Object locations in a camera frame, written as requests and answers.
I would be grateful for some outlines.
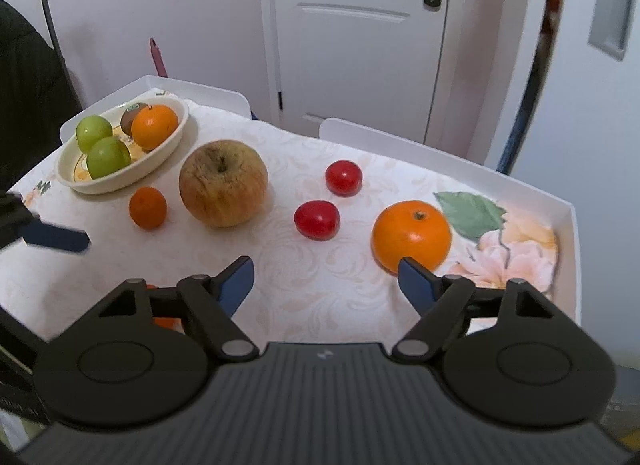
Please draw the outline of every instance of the fruit bowl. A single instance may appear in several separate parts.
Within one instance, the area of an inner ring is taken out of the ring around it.
[[[177,129],[162,144],[150,152],[143,151],[120,128],[122,114],[134,102],[169,106],[178,116]],[[82,154],[78,147],[76,135],[69,138],[65,142],[56,163],[56,177],[61,184],[83,194],[103,194],[126,187],[162,164],[180,143],[184,126],[189,118],[189,107],[183,100],[175,97],[153,96],[127,102],[100,113],[100,115],[110,122],[113,134],[120,137],[120,140],[129,148],[131,164],[119,171],[93,180],[86,169],[86,156]]]

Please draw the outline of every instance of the red tomato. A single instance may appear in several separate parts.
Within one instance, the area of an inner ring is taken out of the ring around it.
[[[327,241],[335,236],[340,228],[340,213],[338,207],[324,200],[313,200],[303,203],[293,221],[298,232],[315,241]]]
[[[338,196],[354,196],[362,187],[362,170],[349,160],[332,163],[324,178],[329,190]]]

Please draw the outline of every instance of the door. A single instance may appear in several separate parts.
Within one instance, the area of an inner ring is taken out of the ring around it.
[[[274,1],[285,129],[338,117],[423,143],[447,0]]]

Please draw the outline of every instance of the small orange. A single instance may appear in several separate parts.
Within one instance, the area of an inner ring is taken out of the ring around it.
[[[451,248],[451,230],[436,207],[424,201],[401,201],[384,209],[371,234],[373,257],[398,273],[403,257],[412,257],[434,271]]]
[[[178,115],[163,104],[142,108],[131,123],[131,136],[145,151],[156,149],[178,127]]]
[[[146,283],[146,289],[158,289],[156,285],[149,285]],[[180,319],[174,319],[172,317],[154,317],[154,323],[158,325],[160,328],[167,328],[169,330],[175,329],[177,324],[180,322]]]
[[[153,230],[166,219],[166,200],[153,187],[140,187],[129,200],[129,216],[145,230]]]

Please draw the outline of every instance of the leaf pattern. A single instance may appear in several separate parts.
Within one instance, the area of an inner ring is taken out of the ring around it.
[[[463,238],[478,243],[482,235],[502,227],[506,210],[479,194],[470,192],[434,193],[453,229]]]
[[[38,166],[36,166],[36,168],[32,169],[31,171],[36,171],[36,169],[38,169]],[[34,208],[40,196],[46,193],[51,188],[51,182],[55,182],[56,180],[56,173],[54,171],[51,171],[49,168],[43,169],[46,169],[46,171],[48,172],[47,176],[37,182],[37,184],[34,185],[33,189],[28,191],[28,193],[23,197],[23,203],[28,208]]]

